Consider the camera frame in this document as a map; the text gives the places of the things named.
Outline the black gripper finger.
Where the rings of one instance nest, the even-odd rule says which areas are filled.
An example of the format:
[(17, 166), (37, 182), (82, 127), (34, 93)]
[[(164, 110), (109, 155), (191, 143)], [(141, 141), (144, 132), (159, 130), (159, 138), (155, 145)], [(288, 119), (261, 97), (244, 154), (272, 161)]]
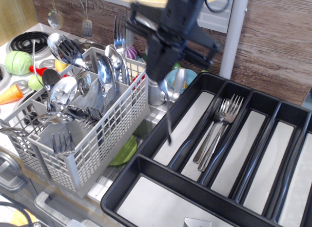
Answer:
[(179, 61), (181, 51), (176, 46), (169, 46), (158, 38), (148, 39), (146, 74), (159, 83), (164, 80), (174, 64)]

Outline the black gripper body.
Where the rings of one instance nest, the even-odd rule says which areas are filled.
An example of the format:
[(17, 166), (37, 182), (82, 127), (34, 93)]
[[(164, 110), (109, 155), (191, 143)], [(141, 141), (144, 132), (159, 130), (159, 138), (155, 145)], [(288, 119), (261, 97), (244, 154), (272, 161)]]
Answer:
[[(178, 47), (181, 51), (179, 61), (186, 60), (202, 68), (208, 68), (221, 47), (205, 34), (197, 23), (197, 17), (205, 1), (168, 0), (164, 8), (132, 2), (130, 4), (132, 13), (127, 21), (127, 28), (144, 37), (147, 42), (150, 38), (158, 38), (169, 46)], [(148, 31), (142, 25), (135, 25), (137, 15), (150, 20), (157, 31)]]

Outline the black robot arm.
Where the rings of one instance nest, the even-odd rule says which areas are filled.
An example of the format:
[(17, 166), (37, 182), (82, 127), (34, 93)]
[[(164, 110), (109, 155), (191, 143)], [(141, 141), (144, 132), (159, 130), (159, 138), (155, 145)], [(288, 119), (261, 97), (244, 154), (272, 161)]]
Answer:
[(165, 8), (131, 3), (126, 27), (146, 39), (146, 73), (157, 84), (179, 61), (186, 60), (203, 69), (212, 65), (221, 46), (197, 23), (199, 12), (207, 3), (208, 0), (168, 0)]

